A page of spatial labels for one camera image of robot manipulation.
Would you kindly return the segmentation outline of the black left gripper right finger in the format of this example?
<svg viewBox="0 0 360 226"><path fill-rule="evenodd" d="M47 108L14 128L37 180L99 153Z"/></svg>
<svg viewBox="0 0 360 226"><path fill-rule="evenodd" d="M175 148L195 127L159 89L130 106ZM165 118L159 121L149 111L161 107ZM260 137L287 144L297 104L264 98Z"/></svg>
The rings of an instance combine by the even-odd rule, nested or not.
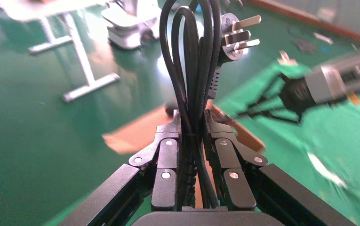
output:
<svg viewBox="0 0 360 226"><path fill-rule="evenodd" d="M204 146L220 204L231 225L351 226L328 205L258 152L239 142L229 125L204 112Z"/></svg>

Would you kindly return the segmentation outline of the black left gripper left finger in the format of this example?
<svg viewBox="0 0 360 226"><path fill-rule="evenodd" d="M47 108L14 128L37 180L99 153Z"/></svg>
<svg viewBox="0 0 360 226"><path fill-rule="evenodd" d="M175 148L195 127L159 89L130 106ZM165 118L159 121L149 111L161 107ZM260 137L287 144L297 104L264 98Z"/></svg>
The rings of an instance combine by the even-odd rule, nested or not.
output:
<svg viewBox="0 0 360 226"><path fill-rule="evenodd" d="M121 165L61 223L62 226L124 226L152 194L158 210L176 210L181 119L156 129L154 140Z"/></svg>

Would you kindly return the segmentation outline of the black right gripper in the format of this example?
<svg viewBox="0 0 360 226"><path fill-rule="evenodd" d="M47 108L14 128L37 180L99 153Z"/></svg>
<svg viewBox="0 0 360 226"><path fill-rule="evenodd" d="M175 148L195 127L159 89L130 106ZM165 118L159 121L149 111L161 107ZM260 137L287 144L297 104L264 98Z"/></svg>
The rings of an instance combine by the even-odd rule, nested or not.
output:
<svg viewBox="0 0 360 226"><path fill-rule="evenodd" d="M261 106L263 102L279 95L284 106L269 106L268 108ZM277 74L263 89L258 99L248 104L246 110L237 112L234 119L265 117L300 125L303 113L316 105L305 77L290 78L285 74Z"/></svg>

